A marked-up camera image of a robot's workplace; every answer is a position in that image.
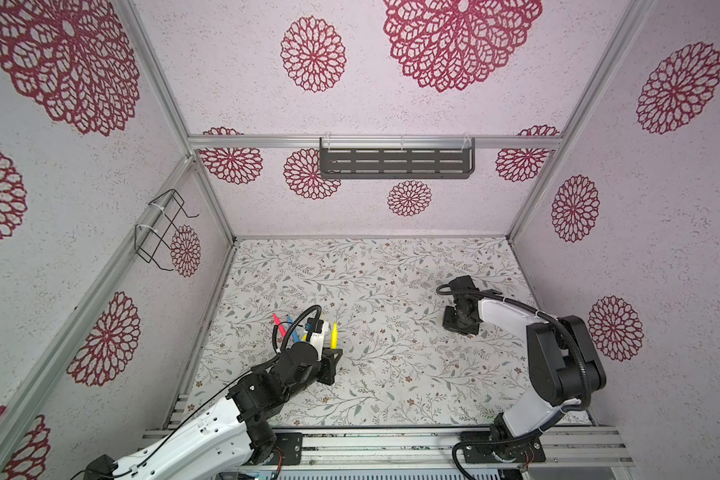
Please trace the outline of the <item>yellow highlighter pen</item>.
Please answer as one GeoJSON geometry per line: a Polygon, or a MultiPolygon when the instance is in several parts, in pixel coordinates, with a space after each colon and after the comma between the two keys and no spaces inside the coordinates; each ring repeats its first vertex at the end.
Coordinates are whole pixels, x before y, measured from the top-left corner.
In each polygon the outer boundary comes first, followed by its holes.
{"type": "Polygon", "coordinates": [[[338,349],[338,322],[333,322],[331,326],[330,348],[338,349]]]}

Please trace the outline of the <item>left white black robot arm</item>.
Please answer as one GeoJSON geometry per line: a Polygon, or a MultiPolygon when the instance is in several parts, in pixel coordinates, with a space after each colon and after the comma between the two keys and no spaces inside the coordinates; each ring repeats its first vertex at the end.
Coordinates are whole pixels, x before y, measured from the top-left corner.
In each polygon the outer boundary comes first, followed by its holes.
{"type": "Polygon", "coordinates": [[[276,447],[269,420],[310,385],[335,382],[341,349],[298,342],[244,372],[203,413],[148,447],[118,460],[102,455],[84,479],[211,479],[261,464],[276,447]]]}

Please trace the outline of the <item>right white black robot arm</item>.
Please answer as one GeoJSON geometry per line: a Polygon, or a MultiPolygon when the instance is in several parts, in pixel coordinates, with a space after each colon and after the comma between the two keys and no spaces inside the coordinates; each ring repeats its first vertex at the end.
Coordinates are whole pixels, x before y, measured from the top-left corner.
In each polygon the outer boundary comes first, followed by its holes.
{"type": "Polygon", "coordinates": [[[592,395],[607,383],[586,323],[577,316],[555,317],[497,290],[480,290],[468,275],[436,288],[453,303],[445,308],[443,327],[476,335],[491,324],[515,336],[526,348],[531,386],[494,421],[504,442],[533,438],[570,412],[589,408],[592,395]]]}

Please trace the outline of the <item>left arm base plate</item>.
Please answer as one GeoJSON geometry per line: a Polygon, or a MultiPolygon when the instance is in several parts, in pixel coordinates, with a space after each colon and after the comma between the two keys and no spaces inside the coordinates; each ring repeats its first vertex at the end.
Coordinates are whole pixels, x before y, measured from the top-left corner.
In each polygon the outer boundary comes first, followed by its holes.
{"type": "Polygon", "coordinates": [[[304,435],[300,432],[277,433],[274,447],[263,465],[290,467],[301,464],[304,435]]]}

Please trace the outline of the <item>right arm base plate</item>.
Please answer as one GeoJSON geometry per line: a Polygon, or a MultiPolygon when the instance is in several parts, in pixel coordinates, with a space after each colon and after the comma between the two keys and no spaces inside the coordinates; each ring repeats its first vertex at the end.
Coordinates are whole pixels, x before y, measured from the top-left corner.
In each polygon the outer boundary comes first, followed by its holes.
{"type": "Polygon", "coordinates": [[[547,460],[539,435],[514,438],[497,431],[462,432],[458,446],[468,464],[531,464],[547,460]]]}

